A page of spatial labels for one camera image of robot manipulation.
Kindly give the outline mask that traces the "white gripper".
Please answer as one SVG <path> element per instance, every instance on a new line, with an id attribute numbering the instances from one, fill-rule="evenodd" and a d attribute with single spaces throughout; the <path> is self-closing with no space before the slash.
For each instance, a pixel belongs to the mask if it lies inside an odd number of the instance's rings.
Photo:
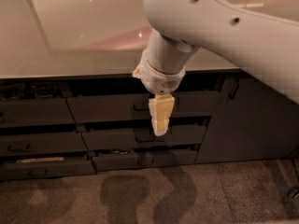
<path id="1" fill-rule="evenodd" d="M 172 114 L 175 98 L 170 94 L 175 91 L 185 76 L 185 68 L 174 75 L 168 75 L 154 69 L 146 59 L 146 51 L 142 52 L 140 64 L 132 73 L 134 78 L 139 78 L 145 88 L 156 95 L 149 99 L 149 113 L 151 124 L 156 136 L 165 135 L 169 119 Z"/>

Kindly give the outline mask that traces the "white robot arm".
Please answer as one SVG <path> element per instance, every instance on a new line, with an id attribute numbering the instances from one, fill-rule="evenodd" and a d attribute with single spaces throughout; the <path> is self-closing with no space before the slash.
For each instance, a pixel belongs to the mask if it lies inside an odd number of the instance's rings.
<path id="1" fill-rule="evenodd" d="M 236 7 L 226 0 L 144 0 L 152 27 L 133 76 L 155 97 L 149 100 L 154 133 L 168 130 L 175 91 L 186 62 L 200 48 L 299 102 L 299 24 Z"/>

